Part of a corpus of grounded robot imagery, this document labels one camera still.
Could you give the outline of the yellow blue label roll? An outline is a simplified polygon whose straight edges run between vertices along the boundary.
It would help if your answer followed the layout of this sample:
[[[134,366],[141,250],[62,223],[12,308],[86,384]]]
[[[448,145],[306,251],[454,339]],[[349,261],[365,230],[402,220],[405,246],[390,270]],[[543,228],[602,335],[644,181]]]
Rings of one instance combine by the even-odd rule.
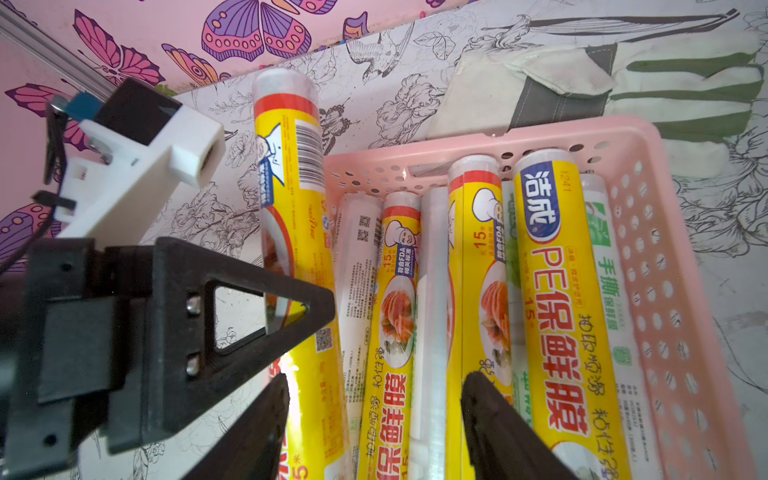
[[[473,479],[461,413],[465,378],[479,372],[511,401],[511,327],[499,163],[469,155],[449,169],[445,477]]]

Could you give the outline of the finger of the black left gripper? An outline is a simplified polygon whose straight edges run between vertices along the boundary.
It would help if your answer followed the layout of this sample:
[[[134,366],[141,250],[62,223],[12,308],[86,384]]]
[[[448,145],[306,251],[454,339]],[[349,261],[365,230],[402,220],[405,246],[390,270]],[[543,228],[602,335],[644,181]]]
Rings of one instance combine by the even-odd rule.
[[[219,349],[220,287],[307,314]],[[1,276],[2,474],[70,469],[95,431],[113,454],[171,438],[334,316],[326,288],[179,239],[39,240],[23,272]]]

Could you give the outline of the yellow red wrap roll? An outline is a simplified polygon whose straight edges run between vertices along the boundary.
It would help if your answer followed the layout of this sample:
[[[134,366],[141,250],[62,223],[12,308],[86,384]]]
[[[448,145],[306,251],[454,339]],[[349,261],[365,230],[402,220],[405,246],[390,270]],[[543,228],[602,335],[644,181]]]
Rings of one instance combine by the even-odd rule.
[[[629,479],[579,168],[561,149],[514,167],[533,429],[572,474]]]

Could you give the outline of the clear film wrap roll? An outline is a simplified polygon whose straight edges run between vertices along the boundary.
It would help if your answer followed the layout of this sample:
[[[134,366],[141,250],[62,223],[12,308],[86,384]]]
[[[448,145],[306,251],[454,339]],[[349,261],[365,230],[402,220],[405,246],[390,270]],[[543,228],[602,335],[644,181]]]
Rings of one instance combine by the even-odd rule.
[[[422,242],[410,427],[410,477],[445,477],[448,362],[448,206],[446,187],[421,199]]]

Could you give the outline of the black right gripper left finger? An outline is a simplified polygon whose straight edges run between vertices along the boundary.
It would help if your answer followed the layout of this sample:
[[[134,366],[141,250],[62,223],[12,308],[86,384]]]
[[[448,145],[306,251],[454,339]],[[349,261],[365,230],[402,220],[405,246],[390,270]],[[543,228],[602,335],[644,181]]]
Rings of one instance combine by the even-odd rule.
[[[273,378],[187,479],[275,479],[289,412],[287,377]]]

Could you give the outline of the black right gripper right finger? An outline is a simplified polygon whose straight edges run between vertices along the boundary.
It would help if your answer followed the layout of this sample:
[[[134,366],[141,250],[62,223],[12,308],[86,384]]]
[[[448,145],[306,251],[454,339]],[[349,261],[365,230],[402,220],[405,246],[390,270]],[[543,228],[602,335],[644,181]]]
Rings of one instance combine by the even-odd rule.
[[[470,464],[478,479],[573,479],[492,382],[467,375],[461,409]]]

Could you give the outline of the white green wrap roll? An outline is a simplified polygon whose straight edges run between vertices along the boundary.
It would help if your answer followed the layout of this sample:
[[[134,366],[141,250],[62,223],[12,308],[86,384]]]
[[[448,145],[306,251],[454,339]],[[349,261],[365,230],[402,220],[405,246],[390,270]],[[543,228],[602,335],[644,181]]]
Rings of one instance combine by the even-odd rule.
[[[646,391],[605,180],[580,176],[621,411],[634,479],[662,479],[664,473]]]

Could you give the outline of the white green thin roll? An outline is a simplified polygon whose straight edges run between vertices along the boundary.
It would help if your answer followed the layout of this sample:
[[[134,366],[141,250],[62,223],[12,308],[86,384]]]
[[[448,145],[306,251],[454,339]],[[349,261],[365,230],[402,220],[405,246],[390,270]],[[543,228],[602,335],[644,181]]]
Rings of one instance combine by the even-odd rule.
[[[366,194],[342,197],[336,224],[334,273],[351,457],[360,428],[375,301],[383,203]]]

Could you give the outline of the pink plastic basket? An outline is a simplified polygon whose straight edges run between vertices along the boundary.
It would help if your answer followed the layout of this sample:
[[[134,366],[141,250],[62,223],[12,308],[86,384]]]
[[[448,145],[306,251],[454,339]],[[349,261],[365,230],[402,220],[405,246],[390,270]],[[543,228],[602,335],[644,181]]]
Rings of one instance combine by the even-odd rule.
[[[635,117],[600,117],[332,155],[328,201],[347,192],[385,196],[447,182],[449,166],[486,154],[512,169],[558,148],[606,182],[641,364],[669,479],[757,475],[662,140]]]

